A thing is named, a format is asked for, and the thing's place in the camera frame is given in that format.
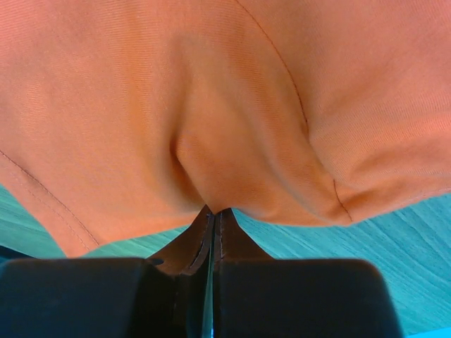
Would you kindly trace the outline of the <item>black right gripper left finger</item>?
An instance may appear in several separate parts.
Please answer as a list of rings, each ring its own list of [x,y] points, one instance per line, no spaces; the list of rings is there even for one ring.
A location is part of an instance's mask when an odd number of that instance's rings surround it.
[[[168,337],[210,337],[214,215],[205,206],[191,225],[147,258],[174,284]]]

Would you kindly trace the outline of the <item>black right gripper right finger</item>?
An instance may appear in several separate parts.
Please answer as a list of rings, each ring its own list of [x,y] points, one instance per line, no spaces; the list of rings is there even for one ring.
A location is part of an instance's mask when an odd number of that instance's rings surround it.
[[[252,273],[273,258],[238,224],[231,209],[214,216],[213,336],[233,337],[254,307]]]

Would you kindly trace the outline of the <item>orange t shirt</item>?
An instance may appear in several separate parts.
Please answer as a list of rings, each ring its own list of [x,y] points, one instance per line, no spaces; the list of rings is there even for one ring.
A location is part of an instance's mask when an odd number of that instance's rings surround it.
[[[70,257],[448,193],[450,2],[2,1],[1,184]]]

